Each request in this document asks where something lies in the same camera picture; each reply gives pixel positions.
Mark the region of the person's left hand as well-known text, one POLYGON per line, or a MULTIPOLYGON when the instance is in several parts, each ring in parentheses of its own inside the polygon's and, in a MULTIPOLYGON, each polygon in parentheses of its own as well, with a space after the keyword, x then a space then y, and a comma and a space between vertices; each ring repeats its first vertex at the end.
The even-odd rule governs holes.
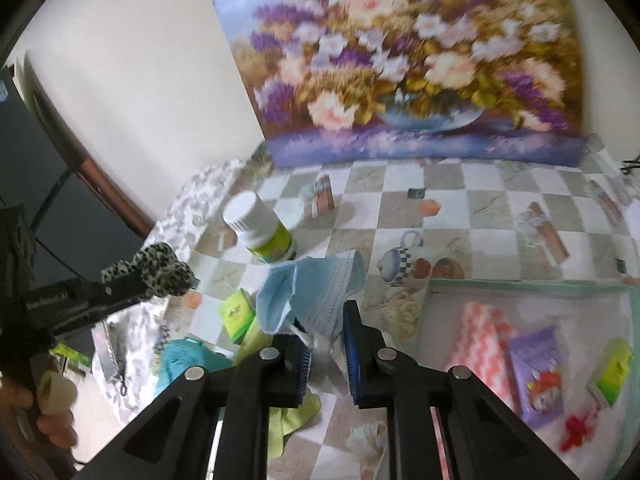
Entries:
POLYGON ((36 392, 20 385, 9 376, 1 375, 1 411, 29 410, 38 406, 37 429, 48 440, 64 450, 70 450, 77 442, 72 406, 78 397, 77 386, 65 377, 58 361, 49 356, 48 369, 43 373, 36 392))

